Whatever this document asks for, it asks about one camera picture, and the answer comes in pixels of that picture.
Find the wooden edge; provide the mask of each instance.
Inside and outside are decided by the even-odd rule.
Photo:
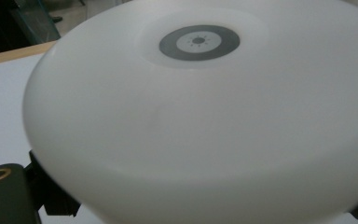
[[[0,63],[46,52],[56,41],[0,53]]]

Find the black mount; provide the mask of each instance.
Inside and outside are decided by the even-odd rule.
[[[0,165],[0,224],[40,224],[38,210],[44,205],[49,216],[76,216],[80,207],[37,162]]]

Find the white disc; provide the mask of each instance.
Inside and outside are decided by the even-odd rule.
[[[184,47],[209,32],[221,43]],[[58,41],[23,111],[41,164],[106,222],[346,212],[358,203],[358,8],[129,2]]]

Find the center hole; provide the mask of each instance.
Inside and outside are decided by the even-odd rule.
[[[202,37],[196,37],[193,39],[193,44],[202,44],[203,42],[205,42],[205,39]]]

